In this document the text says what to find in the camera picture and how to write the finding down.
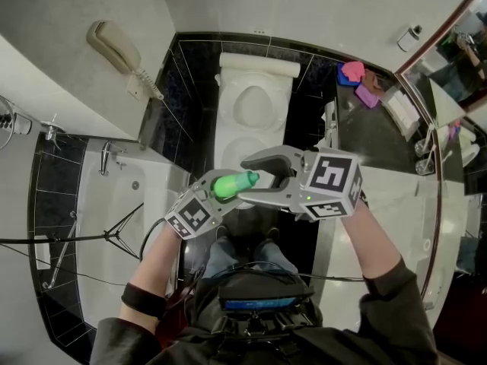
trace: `bathroom floor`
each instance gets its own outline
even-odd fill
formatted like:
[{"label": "bathroom floor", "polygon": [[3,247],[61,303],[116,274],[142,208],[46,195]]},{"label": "bathroom floor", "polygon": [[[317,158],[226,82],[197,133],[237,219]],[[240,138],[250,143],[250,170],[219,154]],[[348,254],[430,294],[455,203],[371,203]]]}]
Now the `bathroom floor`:
[{"label": "bathroom floor", "polygon": [[[325,100],[322,97],[293,94],[289,103],[288,121],[285,126],[284,144],[306,149],[315,145],[324,137],[324,121],[321,116],[324,113]],[[215,130],[216,110],[203,111],[202,129],[204,131]],[[210,170],[213,165],[212,147],[213,134],[206,141],[201,141],[200,152],[206,152],[206,156],[200,156],[196,164],[198,175]],[[237,253],[243,255],[247,248],[256,246],[264,239],[264,235],[270,227],[280,229],[278,244],[286,256],[298,271],[311,273],[313,268],[314,250],[317,242],[318,223],[295,221],[294,215],[269,208],[253,207],[247,210],[233,210],[224,217],[224,224],[234,237]],[[180,279],[184,279],[190,272],[194,272],[209,257],[209,248],[216,239],[215,231],[188,241],[182,248],[180,257]]]}]

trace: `telephone handset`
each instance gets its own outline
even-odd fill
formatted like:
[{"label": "telephone handset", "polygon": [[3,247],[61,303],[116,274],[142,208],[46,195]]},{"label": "telephone handset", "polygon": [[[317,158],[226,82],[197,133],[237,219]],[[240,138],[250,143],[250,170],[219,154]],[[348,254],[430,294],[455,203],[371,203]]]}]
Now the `telephone handset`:
[{"label": "telephone handset", "polygon": [[163,99],[147,72],[140,67],[140,53],[115,23],[95,21],[86,34],[86,40],[120,73],[135,74],[151,90],[153,97]]}]

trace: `pink sponge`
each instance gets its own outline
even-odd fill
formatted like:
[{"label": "pink sponge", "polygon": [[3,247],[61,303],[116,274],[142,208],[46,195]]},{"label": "pink sponge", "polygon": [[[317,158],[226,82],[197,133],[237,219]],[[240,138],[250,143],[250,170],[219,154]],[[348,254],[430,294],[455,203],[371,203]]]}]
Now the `pink sponge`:
[{"label": "pink sponge", "polygon": [[363,84],[358,86],[355,94],[369,108],[374,108],[379,103],[379,96],[371,94],[371,92]]}]

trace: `wrist strap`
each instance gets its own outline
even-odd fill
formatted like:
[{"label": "wrist strap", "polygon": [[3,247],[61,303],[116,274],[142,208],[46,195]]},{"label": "wrist strap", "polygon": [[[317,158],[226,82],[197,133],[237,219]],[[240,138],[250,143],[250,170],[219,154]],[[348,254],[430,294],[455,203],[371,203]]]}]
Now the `wrist strap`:
[{"label": "wrist strap", "polygon": [[159,320],[162,319],[162,316],[166,311],[166,299],[151,294],[130,283],[125,286],[122,302],[135,311],[139,311],[145,315],[155,316]]}]

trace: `green plastic bottle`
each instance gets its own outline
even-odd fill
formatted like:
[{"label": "green plastic bottle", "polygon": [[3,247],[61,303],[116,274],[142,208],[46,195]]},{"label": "green plastic bottle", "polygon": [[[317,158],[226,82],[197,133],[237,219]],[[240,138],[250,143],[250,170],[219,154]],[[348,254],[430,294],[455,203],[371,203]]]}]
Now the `green plastic bottle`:
[{"label": "green plastic bottle", "polygon": [[250,170],[243,173],[223,176],[216,180],[213,192],[219,198],[231,198],[238,192],[252,188],[256,185],[260,176]]}]

